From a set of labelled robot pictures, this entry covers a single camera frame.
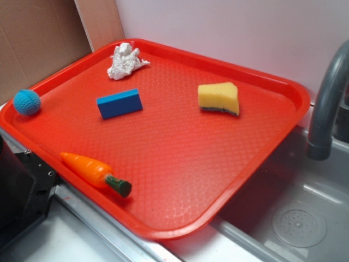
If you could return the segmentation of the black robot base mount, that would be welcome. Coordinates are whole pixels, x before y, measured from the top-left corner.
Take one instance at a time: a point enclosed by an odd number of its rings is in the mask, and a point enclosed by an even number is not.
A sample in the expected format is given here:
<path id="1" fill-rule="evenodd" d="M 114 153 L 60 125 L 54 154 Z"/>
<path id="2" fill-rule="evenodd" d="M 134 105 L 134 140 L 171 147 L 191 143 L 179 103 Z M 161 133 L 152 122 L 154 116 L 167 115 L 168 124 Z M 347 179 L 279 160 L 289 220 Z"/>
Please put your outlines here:
<path id="1" fill-rule="evenodd" d="M 1 252 L 48 215 L 57 172 L 35 153 L 14 153 L 1 138 Z"/>

